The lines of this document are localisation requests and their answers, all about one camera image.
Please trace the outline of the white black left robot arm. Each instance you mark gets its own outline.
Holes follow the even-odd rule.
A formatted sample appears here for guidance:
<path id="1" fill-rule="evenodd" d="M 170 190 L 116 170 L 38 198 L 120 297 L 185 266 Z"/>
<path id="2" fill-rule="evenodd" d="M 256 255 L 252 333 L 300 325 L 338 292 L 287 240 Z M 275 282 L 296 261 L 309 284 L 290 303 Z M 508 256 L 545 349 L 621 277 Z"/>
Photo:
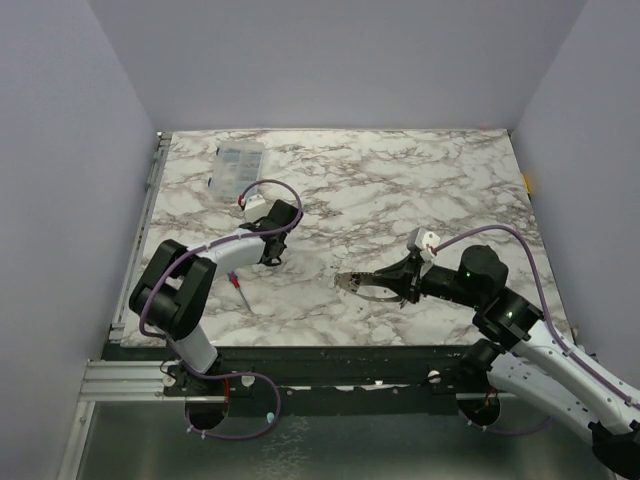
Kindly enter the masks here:
<path id="1" fill-rule="evenodd" d="M 166 240 L 156 249 L 129 297 L 129 309 L 159 332 L 189 368 L 186 382 L 206 395 L 220 385 L 216 347 L 200 321 L 215 280 L 251 265 L 275 266 L 285 239 L 303 216 L 277 200 L 266 215 L 202 247 Z"/>

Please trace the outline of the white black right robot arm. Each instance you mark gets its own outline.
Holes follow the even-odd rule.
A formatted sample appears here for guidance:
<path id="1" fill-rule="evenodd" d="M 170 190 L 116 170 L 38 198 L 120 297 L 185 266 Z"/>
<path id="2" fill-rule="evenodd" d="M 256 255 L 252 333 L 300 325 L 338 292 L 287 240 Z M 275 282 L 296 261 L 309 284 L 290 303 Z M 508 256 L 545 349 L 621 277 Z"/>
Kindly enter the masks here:
<path id="1" fill-rule="evenodd" d="M 547 325 L 543 313 L 507 288 L 507 266 L 488 246 L 464 250 L 456 270 L 412 252 L 372 275 L 375 286 L 415 303 L 433 296 L 474 310 L 482 339 L 459 367 L 461 383 L 512 393 L 564 423 L 594 456 L 626 479 L 639 476 L 639 391 Z"/>

